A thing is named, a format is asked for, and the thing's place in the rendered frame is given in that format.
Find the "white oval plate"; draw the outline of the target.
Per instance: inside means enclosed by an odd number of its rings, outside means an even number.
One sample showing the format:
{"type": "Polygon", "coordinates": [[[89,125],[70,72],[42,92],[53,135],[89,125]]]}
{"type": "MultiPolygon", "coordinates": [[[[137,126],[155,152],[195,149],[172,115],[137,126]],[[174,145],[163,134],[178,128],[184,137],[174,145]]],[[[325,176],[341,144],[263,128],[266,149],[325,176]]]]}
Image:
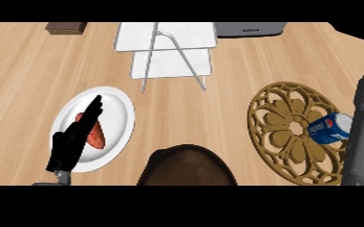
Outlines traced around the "white oval plate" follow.
{"type": "Polygon", "coordinates": [[[75,173],[91,172],[103,168],[126,148],[135,126],[135,109],[126,93],[113,87],[97,87],[85,90],[63,107],[53,127],[51,134],[64,132],[76,121],[94,98],[101,96],[103,114],[98,118],[106,146],[103,149],[87,144],[75,173]]]}

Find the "dark brown round object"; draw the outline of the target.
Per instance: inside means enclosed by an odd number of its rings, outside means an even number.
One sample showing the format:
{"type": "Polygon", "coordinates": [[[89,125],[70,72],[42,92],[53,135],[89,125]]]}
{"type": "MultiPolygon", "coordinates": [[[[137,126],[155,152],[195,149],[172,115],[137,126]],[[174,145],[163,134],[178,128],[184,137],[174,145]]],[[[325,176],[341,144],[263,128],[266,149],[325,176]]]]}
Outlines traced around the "dark brown round object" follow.
{"type": "Polygon", "coordinates": [[[195,144],[159,149],[150,156],[138,186],[236,186],[224,160],[195,144]]]}

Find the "orange sweet potato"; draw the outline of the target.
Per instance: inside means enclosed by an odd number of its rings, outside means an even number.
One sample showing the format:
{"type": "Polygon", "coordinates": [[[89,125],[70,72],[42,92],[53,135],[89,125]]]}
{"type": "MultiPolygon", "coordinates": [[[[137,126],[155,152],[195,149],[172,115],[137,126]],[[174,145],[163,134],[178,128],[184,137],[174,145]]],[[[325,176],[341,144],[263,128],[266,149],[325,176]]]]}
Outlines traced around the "orange sweet potato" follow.
{"type": "Polygon", "coordinates": [[[81,126],[81,129],[82,141],[88,143],[95,149],[103,150],[106,147],[106,136],[100,122],[95,122],[91,130],[88,130],[85,126],[81,126]]]}

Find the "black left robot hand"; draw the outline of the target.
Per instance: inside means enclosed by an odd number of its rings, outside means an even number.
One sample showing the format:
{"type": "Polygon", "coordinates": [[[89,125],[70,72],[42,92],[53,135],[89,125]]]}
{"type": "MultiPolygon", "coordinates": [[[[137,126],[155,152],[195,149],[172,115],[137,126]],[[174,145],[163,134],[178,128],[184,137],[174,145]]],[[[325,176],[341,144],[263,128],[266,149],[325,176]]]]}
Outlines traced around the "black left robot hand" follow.
{"type": "Polygon", "coordinates": [[[53,156],[47,167],[50,172],[70,172],[75,169],[84,154],[92,128],[103,113],[101,107],[101,96],[97,96],[81,120],[72,123],[64,132],[54,134],[53,156]]]}

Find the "white tiered shelf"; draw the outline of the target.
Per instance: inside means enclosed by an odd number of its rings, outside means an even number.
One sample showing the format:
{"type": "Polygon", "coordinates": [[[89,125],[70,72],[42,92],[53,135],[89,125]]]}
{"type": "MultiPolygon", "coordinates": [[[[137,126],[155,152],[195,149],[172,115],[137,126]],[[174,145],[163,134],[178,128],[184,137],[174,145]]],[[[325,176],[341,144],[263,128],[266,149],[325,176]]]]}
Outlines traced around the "white tiered shelf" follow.
{"type": "Polygon", "coordinates": [[[150,79],[195,77],[206,89],[217,45],[214,22],[122,22],[115,50],[134,53],[129,75],[143,80],[143,88],[150,79]]]}

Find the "gold openwork round placemat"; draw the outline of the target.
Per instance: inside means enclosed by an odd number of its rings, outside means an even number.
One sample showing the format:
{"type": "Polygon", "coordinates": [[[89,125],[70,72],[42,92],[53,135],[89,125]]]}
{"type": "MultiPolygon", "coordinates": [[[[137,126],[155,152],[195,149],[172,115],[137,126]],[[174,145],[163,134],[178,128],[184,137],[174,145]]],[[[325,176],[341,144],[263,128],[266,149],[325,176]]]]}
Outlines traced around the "gold openwork round placemat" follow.
{"type": "Polygon", "coordinates": [[[347,141],[319,144],[310,124],[340,109],[313,88],[276,82],[255,94],[248,131],[258,154],[273,171],[297,185],[343,183],[347,141]]]}

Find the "dark brown wooden block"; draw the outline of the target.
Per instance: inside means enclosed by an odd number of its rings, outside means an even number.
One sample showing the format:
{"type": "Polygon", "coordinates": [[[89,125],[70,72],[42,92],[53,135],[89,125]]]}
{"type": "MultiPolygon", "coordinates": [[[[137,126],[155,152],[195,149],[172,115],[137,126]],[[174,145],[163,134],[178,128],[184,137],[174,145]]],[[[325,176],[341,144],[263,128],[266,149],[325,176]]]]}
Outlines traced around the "dark brown wooden block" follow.
{"type": "Polygon", "coordinates": [[[47,30],[53,35],[81,35],[87,26],[87,22],[51,22],[47,30]]]}

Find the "grey appliance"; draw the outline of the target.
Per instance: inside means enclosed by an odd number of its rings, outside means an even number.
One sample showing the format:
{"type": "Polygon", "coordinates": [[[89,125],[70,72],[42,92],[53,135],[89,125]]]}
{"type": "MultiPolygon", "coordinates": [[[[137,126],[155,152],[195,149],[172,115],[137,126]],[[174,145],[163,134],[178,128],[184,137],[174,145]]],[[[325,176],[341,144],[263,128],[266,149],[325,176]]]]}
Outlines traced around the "grey appliance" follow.
{"type": "Polygon", "coordinates": [[[255,38],[283,33],[286,22],[217,22],[220,38],[255,38]]]}

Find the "blue soda can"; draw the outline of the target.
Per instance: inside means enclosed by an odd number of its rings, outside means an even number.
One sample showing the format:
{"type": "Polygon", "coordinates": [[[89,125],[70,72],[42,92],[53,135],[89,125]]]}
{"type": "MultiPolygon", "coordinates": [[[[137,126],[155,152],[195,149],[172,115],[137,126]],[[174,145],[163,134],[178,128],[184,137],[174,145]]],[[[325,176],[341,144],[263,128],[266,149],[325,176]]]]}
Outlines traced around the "blue soda can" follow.
{"type": "Polygon", "coordinates": [[[319,144],[331,144],[350,138],[353,118],[345,113],[329,113],[308,127],[310,137],[319,144]]]}

